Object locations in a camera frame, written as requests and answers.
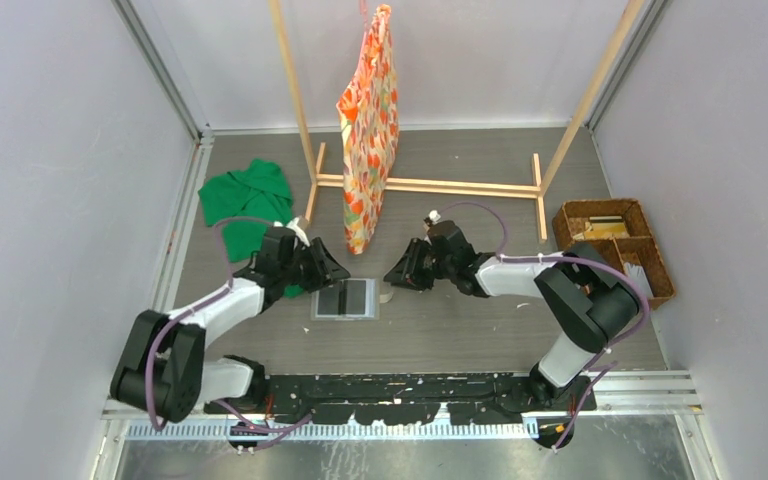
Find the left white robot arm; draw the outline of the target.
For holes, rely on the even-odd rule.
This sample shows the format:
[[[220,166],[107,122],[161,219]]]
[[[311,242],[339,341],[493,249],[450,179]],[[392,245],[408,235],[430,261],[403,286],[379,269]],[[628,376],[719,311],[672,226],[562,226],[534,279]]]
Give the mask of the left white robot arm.
[[[109,395],[147,412],[158,428],[220,401],[256,413],[267,398],[264,366],[237,355],[208,361],[208,346],[264,313],[290,286],[313,293],[349,277],[321,238],[309,239],[296,227],[270,226],[260,249],[220,288],[187,306],[136,316]]]

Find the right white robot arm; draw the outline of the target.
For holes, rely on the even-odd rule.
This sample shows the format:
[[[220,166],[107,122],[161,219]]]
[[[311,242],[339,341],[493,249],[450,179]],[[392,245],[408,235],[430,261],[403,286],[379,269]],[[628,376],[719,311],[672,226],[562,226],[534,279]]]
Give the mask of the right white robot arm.
[[[570,383],[621,336],[634,319],[645,320],[645,294],[611,267],[590,244],[535,256],[478,252],[451,220],[429,223],[385,275],[393,287],[425,291],[438,280],[478,298],[524,296],[545,301],[561,333],[529,374],[531,397],[556,410],[571,395]]]

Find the grey card holder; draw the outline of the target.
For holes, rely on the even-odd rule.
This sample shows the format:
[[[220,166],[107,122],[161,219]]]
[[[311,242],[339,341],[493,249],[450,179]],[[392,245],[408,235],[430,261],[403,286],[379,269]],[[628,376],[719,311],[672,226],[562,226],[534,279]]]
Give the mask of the grey card holder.
[[[380,279],[349,278],[313,295],[314,321],[367,321],[380,317],[380,307],[393,298],[393,288]]]

